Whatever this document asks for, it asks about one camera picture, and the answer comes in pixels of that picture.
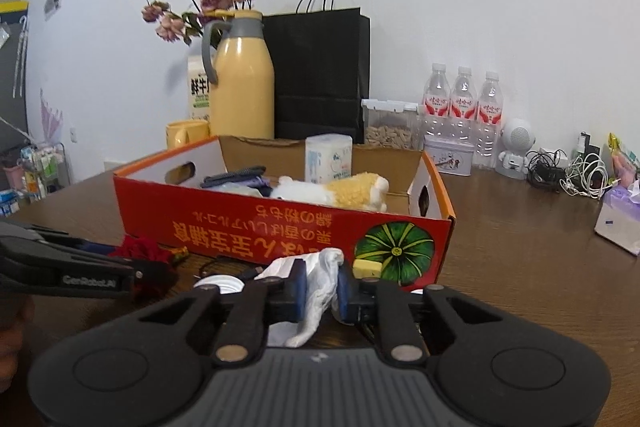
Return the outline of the person's left hand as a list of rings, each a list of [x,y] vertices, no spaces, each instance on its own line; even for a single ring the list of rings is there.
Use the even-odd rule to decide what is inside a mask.
[[[18,354],[23,348],[25,327],[32,323],[35,305],[32,297],[23,299],[21,308],[17,311],[12,324],[1,329],[0,336],[0,390],[5,392],[11,387],[17,372]]]

